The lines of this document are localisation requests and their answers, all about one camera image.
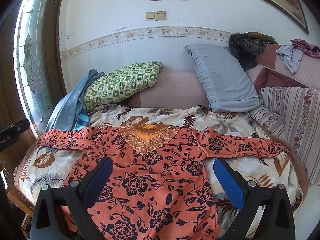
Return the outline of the pink quilted mattress cover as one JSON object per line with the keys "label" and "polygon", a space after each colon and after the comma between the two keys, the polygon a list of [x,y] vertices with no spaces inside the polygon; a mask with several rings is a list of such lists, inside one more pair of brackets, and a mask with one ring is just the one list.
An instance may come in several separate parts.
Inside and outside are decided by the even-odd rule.
{"label": "pink quilted mattress cover", "polygon": [[155,86],[134,94],[128,102],[130,107],[138,108],[209,107],[206,93],[194,70],[162,71]]}

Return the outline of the green checkered pillow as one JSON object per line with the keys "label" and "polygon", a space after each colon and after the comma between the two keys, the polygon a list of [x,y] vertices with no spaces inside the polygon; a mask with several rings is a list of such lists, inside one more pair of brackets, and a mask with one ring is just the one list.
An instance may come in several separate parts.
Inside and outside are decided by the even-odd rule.
{"label": "green checkered pillow", "polygon": [[95,80],[84,93],[88,111],[109,103],[118,103],[155,86],[164,65],[159,61],[123,66]]}

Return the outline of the magenta cloth on headboard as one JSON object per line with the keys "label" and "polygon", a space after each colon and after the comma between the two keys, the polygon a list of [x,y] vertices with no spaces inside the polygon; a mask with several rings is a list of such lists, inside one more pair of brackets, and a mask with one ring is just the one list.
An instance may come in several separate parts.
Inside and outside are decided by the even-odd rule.
{"label": "magenta cloth on headboard", "polygon": [[320,58],[320,48],[318,45],[310,44],[306,40],[301,39],[293,39],[291,40],[291,44],[294,48],[301,50],[304,54],[313,57]]}

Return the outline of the striped floral bedding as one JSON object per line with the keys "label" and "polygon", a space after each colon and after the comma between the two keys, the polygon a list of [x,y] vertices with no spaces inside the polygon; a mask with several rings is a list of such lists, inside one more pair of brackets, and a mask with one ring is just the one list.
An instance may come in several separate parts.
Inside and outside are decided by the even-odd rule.
{"label": "striped floral bedding", "polygon": [[265,87],[263,104],[251,117],[270,134],[285,140],[306,168],[310,183],[319,185],[319,90],[301,87]]}

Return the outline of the orange floral blouse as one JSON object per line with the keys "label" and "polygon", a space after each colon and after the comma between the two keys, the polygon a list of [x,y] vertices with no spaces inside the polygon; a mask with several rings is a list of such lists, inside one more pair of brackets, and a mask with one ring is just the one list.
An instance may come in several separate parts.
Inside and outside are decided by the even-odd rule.
{"label": "orange floral blouse", "polygon": [[52,129],[38,144],[82,152],[68,183],[82,178],[101,158],[112,160],[112,174],[92,216],[106,239],[215,239],[218,214],[205,159],[272,158],[286,152],[282,144],[266,139],[144,121]]}

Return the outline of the dark furry garment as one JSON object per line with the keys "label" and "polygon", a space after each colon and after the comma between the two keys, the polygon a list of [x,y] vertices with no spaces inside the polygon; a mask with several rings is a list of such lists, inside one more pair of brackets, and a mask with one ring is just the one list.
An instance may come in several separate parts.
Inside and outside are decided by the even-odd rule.
{"label": "dark furry garment", "polygon": [[272,36],[258,32],[235,33],[228,40],[230,53],[238,60],[244,71],[258,65],[257,56],[263,55],[267,44],[278,43]]}

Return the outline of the grey cloth on headboard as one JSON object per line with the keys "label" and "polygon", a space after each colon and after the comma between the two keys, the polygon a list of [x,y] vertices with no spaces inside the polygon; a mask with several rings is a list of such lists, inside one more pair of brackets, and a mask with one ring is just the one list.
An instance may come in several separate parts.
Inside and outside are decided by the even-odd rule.
{"label": "grey cloth on headboard", "polygon": [[283,61],[291,74],[297,74],[304,53],[293,47],[292,44],[280,46],[275,54]]}

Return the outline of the light blue sweater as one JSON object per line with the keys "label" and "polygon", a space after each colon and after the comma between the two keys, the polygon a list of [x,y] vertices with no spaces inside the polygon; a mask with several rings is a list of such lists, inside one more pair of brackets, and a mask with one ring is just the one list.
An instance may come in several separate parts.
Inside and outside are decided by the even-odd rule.
{"label": "light blue sweater", "polygon": [[58,129],[62,131],[71,131],[75,125],[80,113],[87,114],[84,106],[84,93],[86,89],[98,78],[105,75],[104,72],[97,72],[95,69],[90,70],[55,106],[51,114],[45,131]]}

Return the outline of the stained glass window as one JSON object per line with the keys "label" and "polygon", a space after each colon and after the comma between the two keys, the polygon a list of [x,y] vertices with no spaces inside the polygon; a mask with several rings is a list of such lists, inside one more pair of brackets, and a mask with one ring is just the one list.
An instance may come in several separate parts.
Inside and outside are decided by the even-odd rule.
{"label": "stained glass window", "polygon": [[23,0],[14,33],[17,91],[35,137],[41,135],[53,111],[43,55],[43,24],[47,0]]}

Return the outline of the teal striped garment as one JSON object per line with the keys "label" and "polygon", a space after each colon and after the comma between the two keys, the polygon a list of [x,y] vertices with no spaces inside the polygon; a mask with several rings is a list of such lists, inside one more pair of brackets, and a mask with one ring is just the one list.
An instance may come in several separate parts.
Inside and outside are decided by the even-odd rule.
{"label": "teal striped garment", "polygon": [[77,117],[73,130],[78,131],[88,126],[90,119],[87,114],[80,113]]}

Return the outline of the grey-blue pillow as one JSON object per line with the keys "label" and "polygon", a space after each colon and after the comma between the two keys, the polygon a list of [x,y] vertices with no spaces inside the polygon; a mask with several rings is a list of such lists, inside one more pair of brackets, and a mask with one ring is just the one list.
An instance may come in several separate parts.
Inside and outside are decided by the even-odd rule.
{"label": "grey-blue pillow", "polygon": [[263,104],[253,83],[226,47],[185,46],[213,112],[249,112]]}

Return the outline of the beige wall switch pair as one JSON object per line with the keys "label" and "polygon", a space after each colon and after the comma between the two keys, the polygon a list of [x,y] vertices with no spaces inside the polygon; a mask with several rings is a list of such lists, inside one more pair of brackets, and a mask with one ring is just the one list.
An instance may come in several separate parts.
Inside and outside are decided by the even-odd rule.
{"label": "beige wall switch pair", "polygon": [[164,21],[167,19],[166,11],[153,11],[145,13],[145,20],[155,20],[155,21]]}

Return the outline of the wooden bedside furniture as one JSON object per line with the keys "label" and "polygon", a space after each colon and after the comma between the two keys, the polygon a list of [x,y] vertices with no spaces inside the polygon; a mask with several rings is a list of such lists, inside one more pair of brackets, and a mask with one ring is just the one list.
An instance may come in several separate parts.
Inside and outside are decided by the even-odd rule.
{"label": "wooden bedside furniture", "polygon": [[12,182],[8,182],[7,197],[24,215],[21,227],[25,230],[34,215],[34,209],[24,200]]}

